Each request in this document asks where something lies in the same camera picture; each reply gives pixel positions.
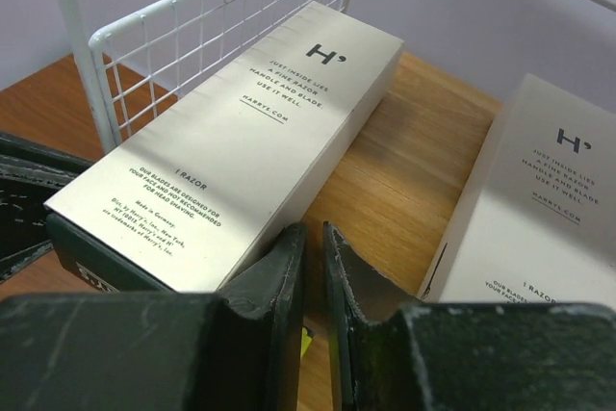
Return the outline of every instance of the wooden shelf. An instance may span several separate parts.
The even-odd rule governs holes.
[[[414,294],[499,108],[480,91],[402,56],[389,94],[304,218],[310,228],[306,316],[318,334],[302,360],[299,410],[331,409],[322,223],[336,223],[370,264]],[[0,92],[0,130],[87,159],[102,156],[70,56]],[[93,289],[51,252],[0,285],[0,298],[58,291]]]

